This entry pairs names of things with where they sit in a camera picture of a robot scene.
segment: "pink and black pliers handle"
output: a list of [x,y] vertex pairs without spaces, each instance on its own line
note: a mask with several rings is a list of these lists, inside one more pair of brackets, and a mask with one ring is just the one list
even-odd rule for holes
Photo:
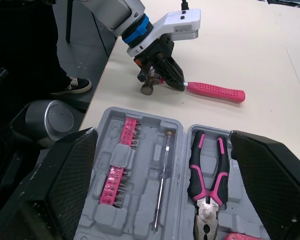
[[[190,185],[188,195],[196,202],[207,196],[207,190],[201,171],[200,154],[205,140],[205,133],[197,131],[191,147],[191,157],[189,167],[191,169]],[[218,167],[216,175],[208,194],[219,206],[228,201],[228,174],[229,174],[229,157],[227,150],[227,141],[224,137],[217,138]]]

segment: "pliers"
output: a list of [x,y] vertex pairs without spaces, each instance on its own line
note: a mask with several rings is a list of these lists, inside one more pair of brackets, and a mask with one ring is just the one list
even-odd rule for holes
[[191,147],[189,167],[191,169],[188,195],[199,207],[195,216],[194,231],[197,240],[215,240],[218,230],[217,212],[219,206],[228,202],[229,157],[227,141],[224,137],[217,138],[218,167],[209,193],[207,193],[200,166],[200,154],[205,139],[205,133],[195,134]]

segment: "gray plastic tray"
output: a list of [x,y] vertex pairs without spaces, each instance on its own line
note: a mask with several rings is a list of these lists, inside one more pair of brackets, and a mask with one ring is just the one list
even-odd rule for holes
[[[119,144],[126,117],[141,123],[137,148]],[[196,131],[204,130],[201,168],[206,188],[212,185],[217,169],[217,136],[228,137],[225,130],[194,125],[188,133],[174,119],[112,107],[107,109],[98,126],[95,162],[84,209],[75,240],[191,240],[194,239],[196,208],[188,197],[190,183],[189,159]],[[169,154],[170,177],[165,182],[158,231],[152,226],[159,194],[160,156],[165,133],[174,133]],[[232,149],[227,143],[229,156]],[[124,188],[122,208],[99,204],[110,164],[124,167],[128,182]],[[229,200],[218,212],[217,240],[227,233],[243,233],[269,240],[256,211],[246,194],[236,160],[230,159]]]

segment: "floor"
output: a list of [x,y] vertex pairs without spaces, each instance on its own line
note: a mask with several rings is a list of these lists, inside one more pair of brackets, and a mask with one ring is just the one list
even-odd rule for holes
[[[86,110],[94,95],[108,57],[102,46],[91,12],[79,2],[74,1],[70,43],[66,42],[67,0],[57,0],[53,5],[58,25],[58,57],[61,67],[69,77],[87,78],[92,89],[84,94],[68,94],[58,99],[76,108]],[[108,54],[116,39],[102,23],[97,21],[101,37]]]

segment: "hammer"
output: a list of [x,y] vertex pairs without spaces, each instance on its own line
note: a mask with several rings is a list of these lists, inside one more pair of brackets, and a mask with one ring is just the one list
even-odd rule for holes
[[[154,85],[164,84],[164,80],[156,73],[154,68],[149,71],[144,82],[141,93],[148,96],[153,93]],[[234,103],[242,103],[246,99],[243,90],[229,89],[202,82],[184,82],[183,84],[188,91],[205,97],[223,99]]]

